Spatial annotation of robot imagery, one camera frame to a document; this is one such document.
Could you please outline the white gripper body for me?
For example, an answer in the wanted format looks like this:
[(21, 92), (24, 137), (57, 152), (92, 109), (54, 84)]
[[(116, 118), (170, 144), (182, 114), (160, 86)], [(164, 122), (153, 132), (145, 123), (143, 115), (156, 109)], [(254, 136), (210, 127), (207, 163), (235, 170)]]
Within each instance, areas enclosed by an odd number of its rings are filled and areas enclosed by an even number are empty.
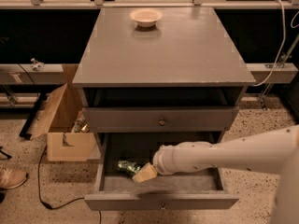
[(160, 146), (154, 154), (152, 164), (160, 175), (194, 173), (199, 171), (199, 142), (183, 142), (175, 146)]

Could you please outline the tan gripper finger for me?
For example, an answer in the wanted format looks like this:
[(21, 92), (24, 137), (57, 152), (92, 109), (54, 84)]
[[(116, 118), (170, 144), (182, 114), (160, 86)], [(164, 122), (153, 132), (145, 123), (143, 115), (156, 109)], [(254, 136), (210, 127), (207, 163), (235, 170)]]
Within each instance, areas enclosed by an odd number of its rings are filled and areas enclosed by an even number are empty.
[(158, 173), (154, 166), (147, 163), (133, 176), (133, 181), (136, 183), (142, 183), (155, 178), (157, 175)]

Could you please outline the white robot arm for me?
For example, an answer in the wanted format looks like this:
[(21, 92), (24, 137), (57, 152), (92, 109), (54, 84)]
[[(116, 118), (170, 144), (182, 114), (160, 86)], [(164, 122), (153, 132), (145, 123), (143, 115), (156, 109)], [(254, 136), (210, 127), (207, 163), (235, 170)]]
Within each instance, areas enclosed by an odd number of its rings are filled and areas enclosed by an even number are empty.
[(162, 146), (134, 176), (136, 183), (157, 175), (195, 173), (210, 167), (280, 176), (269, 224), (299, 224), (299, 126), (218, 144), (182, 142)]

